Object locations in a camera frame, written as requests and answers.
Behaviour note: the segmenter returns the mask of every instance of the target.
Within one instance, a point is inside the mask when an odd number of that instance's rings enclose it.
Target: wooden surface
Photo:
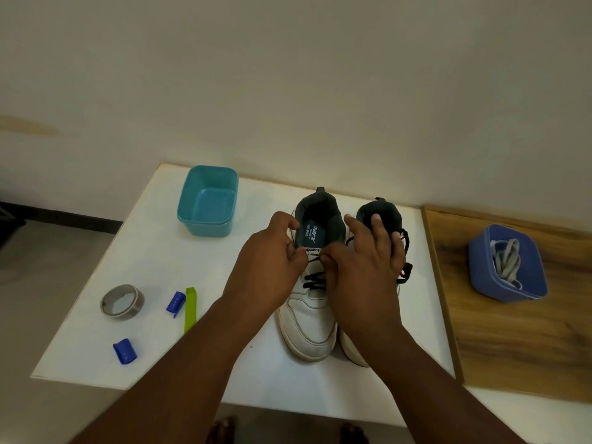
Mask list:
[[[422,209],[458,380],[592,403],[592,234],[460,209]],[[528,234],[548,295],[503,304],[473,289],[468,243],[490,224]]]

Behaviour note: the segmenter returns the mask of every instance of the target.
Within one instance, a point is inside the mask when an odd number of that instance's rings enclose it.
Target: tape roll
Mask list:
[[[128,294],[133,296],[128,296],[129,300],[124,302],[123,305],[122,301],[117,302]],[[142,306],[144,306],[144,295],[133,285],[116,286],[101,299],[101,312],[109,318],[121,321],[136,316]]]

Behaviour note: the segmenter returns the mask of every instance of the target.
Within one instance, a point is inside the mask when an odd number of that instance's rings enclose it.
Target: white wall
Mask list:
[[[125,218],[160,161],[592,228],[592,0],[0,0],[0,198]]]

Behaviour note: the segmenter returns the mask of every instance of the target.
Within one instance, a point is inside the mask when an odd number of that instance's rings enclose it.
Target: shoelace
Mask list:
[[[347,239],[345,242],[345,246],[349,244],[350,241],[354,239],[353,236]],[[405,255],[407,255],[407,251],[409,250],[409,234],[406,230],[401,229],[401,241],[403,241],[405,246]],[[411,275],[411,270],[413,269],[413,265],[410,264],[408,261],[405,262],[403,265],[403,270],[401,271],[401,276],[397,278],[397,285],[401,283],[405,283],[409,280],[409,276]]]
[[[498,251],[496,245],[506,244],[504,250]],[[508,285],[522,290],[522,284],[516,276],[520,269],[520,243],[517,239],[512,238],[510,240],[492,240],[490,243],[491,253],[493,254],[493,260],[495,263],[495,272],[499,276],[502,282]]]
[[[318,254],[310,254],[310,255],[316,255],[316,257],[312,260],[309,260],[308,261],[309,263],[311,263],[312,261],[319,261],[320,260],[320,256]],[[310,281],[310,282],[303,283],[302,284],[303,288],[310,288],[311,290],[326,290],[327,289],[327,283],[325,281],[325,271],[319,271],[316,273],[308,274],[308,275],[304,276],[304,280]]]

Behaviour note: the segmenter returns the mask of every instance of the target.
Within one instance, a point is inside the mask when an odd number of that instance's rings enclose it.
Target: shoe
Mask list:
[[[401,239],[404,241],[405,254],[407,254],[409,249],[409,235],[407,234],[407,231],[403,229],[403,218],[392,202],[385,201],[384,198],[376,198],[376,201],[369,202],[359,208],[358,213],[356,214],[356,219],[372,231],[371,218],[372,215],[376,213],[380,215],[384,228],[387,230],[389,236],[395,231],[401,234]],[[349,237],[346,244],[348,246],[353,246],[353,234],[349,229],[347,231]],[[412,269],[413,265],[410,263],[405,263],[403,266],[403,271],[401,272],[400,277],[397,278],[397,294],[401,289],[401,284],[409,280]],[[365,368],[369,367],[368,363],[366,363],[356,349],[356,346],[353,345],[351,339],[349,339],[341,328],[339,329],[339,342],[341,343],[341,347],[347,358],[358,366],[363,366]]]
[[[279,329],[292,353],[314,362],[329,355],[337,341],[337,324],[329,307],[319,252],[329,243],[344,242],[345,224],[335,197],[323,187],[303,198],[293,215],[300,222],[300,228],[288,229],[288,236],[294,246],[305,246],[308,266],[276,314]]]

